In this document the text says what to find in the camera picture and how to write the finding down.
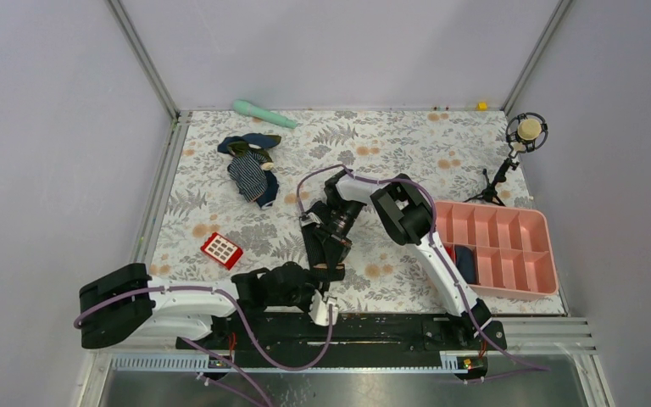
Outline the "black striped underwear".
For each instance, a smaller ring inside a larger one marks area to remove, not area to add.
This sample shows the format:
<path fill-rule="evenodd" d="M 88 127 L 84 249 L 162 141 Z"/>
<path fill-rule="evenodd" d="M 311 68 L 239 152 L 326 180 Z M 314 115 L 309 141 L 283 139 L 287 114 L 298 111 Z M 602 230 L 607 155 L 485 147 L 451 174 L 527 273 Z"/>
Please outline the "black striped underwear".
<path fill-rule="evenodd" d="M 352 241 L 319 224 L 301 228 L 309 262 L 309 274 L 318 282 L 340 282 L 345 278 L 344 260 Z"/>

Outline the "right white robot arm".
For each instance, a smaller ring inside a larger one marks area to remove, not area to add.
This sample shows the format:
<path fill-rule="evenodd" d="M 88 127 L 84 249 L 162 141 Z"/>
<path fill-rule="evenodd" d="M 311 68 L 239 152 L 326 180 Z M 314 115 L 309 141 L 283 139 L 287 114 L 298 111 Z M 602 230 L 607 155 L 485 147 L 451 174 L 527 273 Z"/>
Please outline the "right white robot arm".
<path fill-rule="evenodd" d="M 486 337 L 492 322 L 490 309 L 470 288 L 437 233 L 437 209 L 428 191 L 405 174 L 386 180 L 355 175 L 349 168 L 324 184 L 326 217 L 315 215 L 299 203 L 302 226 L 314 225 L 328 243 L 348 251 L 347 234 L 361 209 L 372 206 L 387 235 L 421 262 L 440 295 L 446 314 L 456 322 L 452 336 L 457 345 L 473 349 Z"/>

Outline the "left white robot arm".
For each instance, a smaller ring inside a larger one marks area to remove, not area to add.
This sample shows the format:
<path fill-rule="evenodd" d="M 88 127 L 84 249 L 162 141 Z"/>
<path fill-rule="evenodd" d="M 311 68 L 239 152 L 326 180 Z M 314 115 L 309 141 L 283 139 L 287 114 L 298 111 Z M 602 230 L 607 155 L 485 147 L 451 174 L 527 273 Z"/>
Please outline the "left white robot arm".
<path fill-rule="evenodd" d="M 86 349 L 108 348 L 132 338 L 200 340 L 219 348 L 229 327 L 219 318 L 271 307 L 301 310 L 317 326 L 333 326 L 339 307 L 321 282 L 293 262 L 238 273 L 218 282 L 185 282 L 151 276 L 133 263 L 83 286 L 74 327 Z"/>

